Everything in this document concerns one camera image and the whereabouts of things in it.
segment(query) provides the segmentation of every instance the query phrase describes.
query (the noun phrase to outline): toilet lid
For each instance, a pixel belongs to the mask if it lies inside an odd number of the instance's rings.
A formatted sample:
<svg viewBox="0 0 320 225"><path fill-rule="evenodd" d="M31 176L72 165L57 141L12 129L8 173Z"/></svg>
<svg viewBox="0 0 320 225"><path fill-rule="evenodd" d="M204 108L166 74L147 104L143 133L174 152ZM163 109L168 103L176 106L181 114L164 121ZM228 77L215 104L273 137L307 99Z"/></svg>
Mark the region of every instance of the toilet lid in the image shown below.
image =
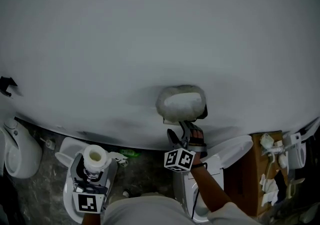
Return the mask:
<svg viewBox="0 0 320 225"><path fill-rule="evenodd" d="M18 122L11 118L7 119L3 124L11 130L16 129L18 127Z"/></svg>
<svg viewBox="0 0 320 225"><path fill-rule="evenodd" d="M210 148L206 160L213 155L218 155L222 168L228 168L242 158L253 145L254 143L249 135L228 139Z"/></svg>

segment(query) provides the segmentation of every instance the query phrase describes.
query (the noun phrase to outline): person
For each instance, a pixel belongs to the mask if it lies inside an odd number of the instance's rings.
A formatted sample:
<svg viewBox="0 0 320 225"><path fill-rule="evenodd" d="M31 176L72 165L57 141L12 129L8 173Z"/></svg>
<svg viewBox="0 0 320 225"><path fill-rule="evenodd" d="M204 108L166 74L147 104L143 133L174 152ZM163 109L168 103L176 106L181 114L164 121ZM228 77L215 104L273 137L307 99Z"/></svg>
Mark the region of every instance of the person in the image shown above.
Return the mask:
<svg viewBox="0 0 320 225"><path fill-rule="evenodd" d="M203 141L202 131L193 131L193 138ZM201 164L200 153L193 159L191 173L198 185L203 202L210 210L207 218L214 225L258 225L259 223L242 212L215 179ZM99 214L86 213L83 225L100 225ZM158 195L126 198L110 203L105 212L102 225L194 225L176 200Z"/></svg>

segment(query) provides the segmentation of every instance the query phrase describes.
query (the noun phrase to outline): cardboard box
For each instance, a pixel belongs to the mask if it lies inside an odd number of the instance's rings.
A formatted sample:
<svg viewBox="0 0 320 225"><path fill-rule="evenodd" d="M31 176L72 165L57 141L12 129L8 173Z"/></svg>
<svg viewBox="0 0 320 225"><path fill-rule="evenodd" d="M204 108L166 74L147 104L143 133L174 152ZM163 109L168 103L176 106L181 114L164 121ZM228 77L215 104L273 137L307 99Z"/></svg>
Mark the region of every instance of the cardboard box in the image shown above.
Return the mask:
<svg viewBox="0 0 320 225"><path fill-rule="evenodd" d="M227 169L224 169L224 191L231 200L248 216L258 217L271 208L270 203L261 206L264 192L259 184L261 175L267 173L269 158L262 156L260 137L264 133L252 134L253 146L247 154ZM275 142L281 141L282 132L268 132ZM281 170L285 184L288 185L287 169L281 169L276 162L271 165L268 179L273 179L277 171Z"/></svg>

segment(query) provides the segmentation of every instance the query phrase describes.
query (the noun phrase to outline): wrist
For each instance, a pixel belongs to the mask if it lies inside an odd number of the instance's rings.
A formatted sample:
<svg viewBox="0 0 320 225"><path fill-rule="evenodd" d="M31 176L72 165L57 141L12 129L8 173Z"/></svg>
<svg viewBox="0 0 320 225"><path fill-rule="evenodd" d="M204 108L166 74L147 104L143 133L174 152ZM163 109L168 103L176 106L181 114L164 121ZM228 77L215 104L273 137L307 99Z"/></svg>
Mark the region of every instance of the wrist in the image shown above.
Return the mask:
<svg viewBox="0 0 320 225"><path fill-rule="evenodd" d="M191 166L190 172L195 176L196 174L202 174L203 172L207 171L206 167L207 163L199 163L199 164L193 164Z"/></svg>
<svg viewBox="0 0 320 225"><path fill-rule="evenodd" d="M192 165L199 165L199 164L202 164L202 162L201 162L201 160L200 160L200 156L196 154L196 155L194 156Z"/></svg>

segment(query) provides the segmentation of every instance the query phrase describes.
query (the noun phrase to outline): black and white marker cube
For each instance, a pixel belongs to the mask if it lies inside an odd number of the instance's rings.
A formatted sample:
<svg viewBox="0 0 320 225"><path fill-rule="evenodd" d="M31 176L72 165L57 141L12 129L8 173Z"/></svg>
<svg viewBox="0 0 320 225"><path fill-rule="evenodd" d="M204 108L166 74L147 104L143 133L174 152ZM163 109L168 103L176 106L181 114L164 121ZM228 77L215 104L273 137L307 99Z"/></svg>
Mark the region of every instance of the black and white marker cube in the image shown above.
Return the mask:
<svg viewBox="0 0 320 225"><path fill-rule="evenodd" d="M186 172L191 170L195 157L194 151L179 148L164 154L164 167L174 172Z"/></svg>
<svg viewBox="0 0 320 225"><path fill-rule="evenodd" d="M72 192L75 209L80 213L100 214L105 199L104 194Z"/></svg>

